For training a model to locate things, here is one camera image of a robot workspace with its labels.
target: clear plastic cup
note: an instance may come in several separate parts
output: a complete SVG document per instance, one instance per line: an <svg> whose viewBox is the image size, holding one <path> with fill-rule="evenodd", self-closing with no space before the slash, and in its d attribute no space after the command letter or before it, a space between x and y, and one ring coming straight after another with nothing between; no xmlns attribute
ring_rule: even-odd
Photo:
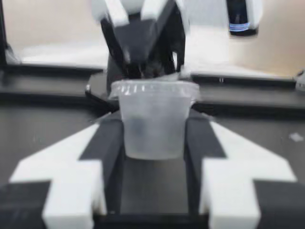
<svg viewBox="0 0 305 229"><path fill-rule="evenodd" d="M119 99L126 155L145 160L183 156L185 121L198 94L199 86L190 82L114 82L110 99Z"/></svg>

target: black surface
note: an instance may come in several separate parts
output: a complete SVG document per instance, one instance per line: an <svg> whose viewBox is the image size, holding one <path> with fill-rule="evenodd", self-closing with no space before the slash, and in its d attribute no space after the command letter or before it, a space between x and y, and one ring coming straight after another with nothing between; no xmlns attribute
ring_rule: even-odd
<svg viewBox="0 0 305 229"><path fill-rule="evenodd" d="M40 92L84 95L90 74L54 73L10 73L5 72L0 79L0 90L10 92Z"/></svg>
<svg viewBox="0 0 305 229"><path fill-rule="evenodd" d="M100 68L81 68L81 67L68 67L68 66L54 66L54 65L42 65L42 64L8 64L5 66L5 71L9 73L17 74L52 74L56 75L70 75L73 78L83 77L84 75L91 75L95 73L103 72L104 69Z"/></svg>
<svg viewBox="0 0 305 229"><path fill-rule="evenodd" d="M208 215L189 217L180 215L120 215L95 218L95 229L207 229Z"/></svg>
<svg viewBox="0 0 305 229"><path fill-rule="evenodd" d="M121 214L188 213L185 163L182 158L124 163Z"/></svg>
<svg viewBox="0 0 305 229"><path fill-rule="evenodd" d="M45 229L41 216L49 186L49 182L37 182L0 187L0 227Z"/></svg>
<svg viewBox="0 0 305 229"><path fill-rule="evenodd" d="M257 229L305 228L304 185L264 181L256 181L254 184L261 210L261 220Z"/></svg>

